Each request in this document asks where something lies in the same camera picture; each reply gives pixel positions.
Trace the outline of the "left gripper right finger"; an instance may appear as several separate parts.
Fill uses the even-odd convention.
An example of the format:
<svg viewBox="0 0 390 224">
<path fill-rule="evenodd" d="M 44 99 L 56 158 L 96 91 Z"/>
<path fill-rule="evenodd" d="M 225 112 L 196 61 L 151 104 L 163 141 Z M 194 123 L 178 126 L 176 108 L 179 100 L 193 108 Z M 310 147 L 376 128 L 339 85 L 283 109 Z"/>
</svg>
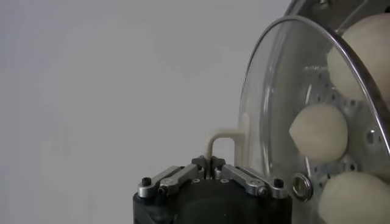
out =
<svg viewBox="0 0 390 224">
<path fill-rule="evenodd" d="M 210 177 L 221 181 L 234 181 L 249 195 L 284 199 L 288 196 L 283 180 L 266 178 L 249 167 L 226 164 L 225 160 L 212 156 Z"/>
</svg>

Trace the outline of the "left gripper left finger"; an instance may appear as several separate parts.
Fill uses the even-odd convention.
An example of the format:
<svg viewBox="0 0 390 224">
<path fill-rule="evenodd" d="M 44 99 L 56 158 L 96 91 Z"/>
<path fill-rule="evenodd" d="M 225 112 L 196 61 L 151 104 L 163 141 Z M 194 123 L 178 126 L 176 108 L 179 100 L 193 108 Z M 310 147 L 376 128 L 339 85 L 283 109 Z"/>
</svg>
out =
<svg viewBox="0 0 390 224">
<path fill-rule="evenodd" d="M 144 177 L 138 184 L 137 195 L 140 198 L 152 198 L 159 192 L 174 195 L 187 181 L 205 179 L 208 161 L 204 156 L 193 158 L 187 166 L 171 166 L 154 177 Z"/>
</svg>

